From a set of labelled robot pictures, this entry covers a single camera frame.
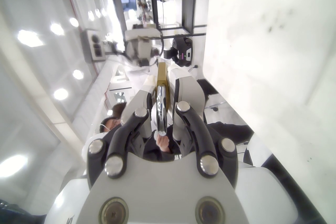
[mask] silver screw head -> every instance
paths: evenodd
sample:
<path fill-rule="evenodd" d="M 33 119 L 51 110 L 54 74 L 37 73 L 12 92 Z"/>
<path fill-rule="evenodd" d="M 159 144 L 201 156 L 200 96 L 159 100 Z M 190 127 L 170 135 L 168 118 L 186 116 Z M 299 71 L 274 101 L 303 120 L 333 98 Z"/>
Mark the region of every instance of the silver screw head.
<path fill-rule="evenodd" d="M 94 155 L 99 153 L 103 148 L 103 141 L 101 139 L 96 139 L 89 145 L 89 154 Z"/>
<path fill-rule="evenodd" d="M 201 165 L 201 169 L 205 174 L 210 176 L 217 174 L 219 165 L 216 158 L 210 155 L 205 155 L 201 157 L 201 160 L 199 162 L 199 164 Z"/>
<path fill-rule="evenodd" d="M 222 147 L 227 152 L 233 152 L 235 150 L 234 142 L 229 138 L 223 138 L 221 141 Z"/>
<path fill-rule="evenodd" d="M 190 110 L 190 105 L 186 101 L 181 101 L 177 104 L 177 109 L 181 112 Z"/>
<path fill-rule="evenodd" d="M 144 107 L 138 107 L 136 110 L 135 110 L 135 116 L 136 117 L 145 117 L 147 115 L 148 111 L 146 108 Z"/>
<path fill-rule="evenodd" d="M 113 155 L 106 161 L 104 170 L 108 177 L 114 177 L 121 172 L 123 166 L 123 159 L 118 155 Z"/>

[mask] chrome handle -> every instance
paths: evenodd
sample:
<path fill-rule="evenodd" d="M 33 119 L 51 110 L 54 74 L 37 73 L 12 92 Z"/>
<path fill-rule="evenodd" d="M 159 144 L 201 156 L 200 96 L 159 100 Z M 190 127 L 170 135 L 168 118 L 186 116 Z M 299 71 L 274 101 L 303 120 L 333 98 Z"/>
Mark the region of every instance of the chrome handle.
<path fill-rule="evenodd" d="M 167 134 L 167 108 L 166 108 L 166 86 L 159 85 L 156 91 L 156 123 L 157 133 L 161 136 Z"/>

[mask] black cable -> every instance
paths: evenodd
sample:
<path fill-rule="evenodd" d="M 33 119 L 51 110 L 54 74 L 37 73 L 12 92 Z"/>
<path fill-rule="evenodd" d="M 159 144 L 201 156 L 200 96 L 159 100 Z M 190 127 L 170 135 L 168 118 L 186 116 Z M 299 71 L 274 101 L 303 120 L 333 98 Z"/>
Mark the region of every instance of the black cable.
<path fill-rule="evenodd" d="M 192 69 L 197 69 L 198 68 L 198 65 L 196 64 L 194 67 L 192 67 L 192 68 L 190 68 L 189 70 L 188 70 L 188 72 L 190 72 Z"/>
<path fill-rule="evenodd" d="M 164 25 L 165 25 L 165 11 L 164 11 L 164 9 L 163 9 L 163 3 L 164 3 L 165 1 L 161 1 L 161 3 L 162 3 L 162 26 L 164 27 Z"/>

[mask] hand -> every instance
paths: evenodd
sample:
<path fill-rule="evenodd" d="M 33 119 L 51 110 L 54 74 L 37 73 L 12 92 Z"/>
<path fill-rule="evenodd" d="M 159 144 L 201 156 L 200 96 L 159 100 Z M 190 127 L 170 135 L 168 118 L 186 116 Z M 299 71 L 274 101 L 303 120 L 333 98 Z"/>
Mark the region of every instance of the hand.
<path fill-rule="evenodd" d="M 157 135 L 156 145 L 159 146 L 162 152 L 170 152 L 170 149 L 168 148 L 168 144 L 169 144 L 168 136 Z"/>

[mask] metal bolt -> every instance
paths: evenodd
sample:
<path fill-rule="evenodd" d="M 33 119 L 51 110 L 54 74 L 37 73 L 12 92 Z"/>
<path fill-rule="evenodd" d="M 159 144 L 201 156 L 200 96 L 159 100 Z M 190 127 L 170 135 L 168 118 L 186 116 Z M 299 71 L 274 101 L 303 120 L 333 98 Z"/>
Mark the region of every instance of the metal bolt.
<path fill-rule="evenodd" d="M 135 116 L 136 117 L 145 117 L 147 115 L 148 111 L 146 108 L 144 107 L 138 107 L 136 110 L 135 110 Z"/>
<path fill-rule="evenodd" d="M 114 155 L 105 163 L 105 173 L 108 175 L 108 177 L 114 177 L 118 175 L 121 170 L 123 169 L 124 162 L 123 159 L 117 155 Z"/>
<path fill-rule="evenodd" d="M 198 224 L 225 223 L 225 213 L 222 205 L 210 196 L 203 197 L 197 202 L 195 216 Z"/>
<path fill-rule="evenodd" d="M 231 153 L 231 152 L 233 152 L 235 150 L 235 144 L 229 138 L 223 138 L 221 144 L 222 144 L 223 149 L 226 152 L 230 152 Z"/>
<path fill-rule="evenodd" d="M 103 145 L 104 145 L 104 143 L 101 139 L 96 139 L 96 140 L 92 141 L 91 144 L 89 145 L 89 153 L 91 155 L 99 153 L 102 150 Z"/>
<path fill-rule="evenodd" d="M 217 174 L 219 165 L 216 158 L 210 155 L 205 155 L 201 157 L 201 160 L 199 162 L 200 162 L 199 164 L 201 165 L 201 169 L 205 174 L 211 176 Z"/>
<path fill-rule="evenodd" d="M 115 197 L 102 206 L 99 218 L 102 224 L 125 224 L 128 221 L 128 213 L 126 202 Z"/>
<path fill-rule="evenodd" d="M 181 101 L 177 104 L 177 109 L 181 112 L 190 110 L 190 105 L 186 101 Z"/>

